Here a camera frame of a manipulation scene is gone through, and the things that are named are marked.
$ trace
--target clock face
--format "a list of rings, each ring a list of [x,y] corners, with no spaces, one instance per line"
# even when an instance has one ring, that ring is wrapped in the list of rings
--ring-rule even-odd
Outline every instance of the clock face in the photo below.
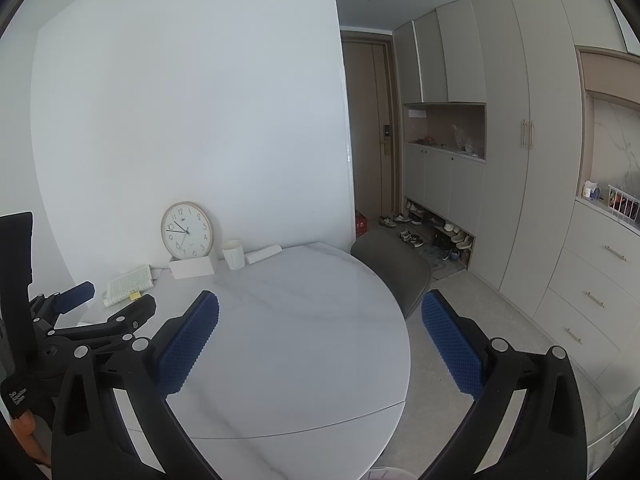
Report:
[[[204,211],[191,202],[172,205],[162,218],[162,241],[179,260],[200,258],[209,254],[213,232]]]

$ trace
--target white cup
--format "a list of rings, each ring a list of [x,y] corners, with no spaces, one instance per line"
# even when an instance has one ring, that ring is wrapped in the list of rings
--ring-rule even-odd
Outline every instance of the white cup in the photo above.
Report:
[[[222,245],[222,253],[225,255],[226,264],[231,270],[244,267],[244,250],[240,240],[229,240]]]

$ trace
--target silver screw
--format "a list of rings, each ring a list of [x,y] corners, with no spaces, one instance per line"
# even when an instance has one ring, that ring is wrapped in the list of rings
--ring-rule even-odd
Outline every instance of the silver screw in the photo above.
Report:
[[[81,358],[81,357],[84,357],[88,351],[89,349],[86,346],[80,345],[78,348],[74,350],[74,355],[77,358]]]
[[[491,341],[491,346],[494,350],[497,350],[498,352],[506,352],[507,349],[509,348],[509,344],[504,339],[500,339],[500,338],[496,338],[493,341]]]
[[[142,352],[148,346],[149,340],[143,337],[141,337],[140,339],[136,339],[133,343],[131,343],[131,348],[133,348],[136,352]]]
[[[557,357],[558,359],[564,359],[566,357],[566,352],[564,348],[560,348],[559,346],[554,346],[551,350],[551,353]]]

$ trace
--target brown wooden door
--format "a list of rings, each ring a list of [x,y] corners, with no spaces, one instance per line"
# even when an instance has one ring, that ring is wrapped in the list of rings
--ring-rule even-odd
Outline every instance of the brown wooden door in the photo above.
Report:
[[[357,211],[367,219],[392,212],[392,137],[388,73],[380,44],[342,43],[346,72],[353,187]]]

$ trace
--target door frame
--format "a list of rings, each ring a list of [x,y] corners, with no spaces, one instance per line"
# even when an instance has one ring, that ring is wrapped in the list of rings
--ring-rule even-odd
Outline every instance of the door frame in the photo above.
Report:
[[[400,102],[398,99],[398,79],[396,76],[396,53],[394,38],[389,34],[373,32],[340,31],[341,43],[364,43],[382,47],[385,59],[386,86],[389,89],[389,127],[391,128],[391,207],[396,213],[403,211],[401,194],[401,134]]]

